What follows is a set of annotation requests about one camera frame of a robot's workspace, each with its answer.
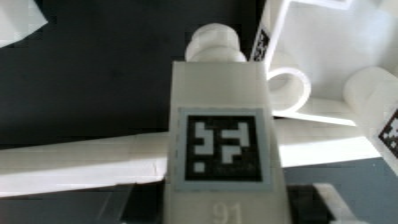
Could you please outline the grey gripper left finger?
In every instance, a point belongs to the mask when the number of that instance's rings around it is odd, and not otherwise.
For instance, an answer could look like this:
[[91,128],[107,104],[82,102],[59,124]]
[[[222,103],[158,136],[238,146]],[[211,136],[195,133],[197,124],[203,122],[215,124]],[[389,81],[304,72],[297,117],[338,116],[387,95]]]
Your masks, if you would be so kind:
[[163,184],[121,184],[89,189],[103,196],[87,224],[162,224]]

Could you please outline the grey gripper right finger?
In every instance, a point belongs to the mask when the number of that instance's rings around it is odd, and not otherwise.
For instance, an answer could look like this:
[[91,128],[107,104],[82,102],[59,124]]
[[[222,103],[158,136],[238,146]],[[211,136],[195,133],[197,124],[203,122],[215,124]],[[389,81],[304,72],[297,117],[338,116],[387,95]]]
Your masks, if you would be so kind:
[[286,187],[293,224],[355,224],[355,215],[327,183]]

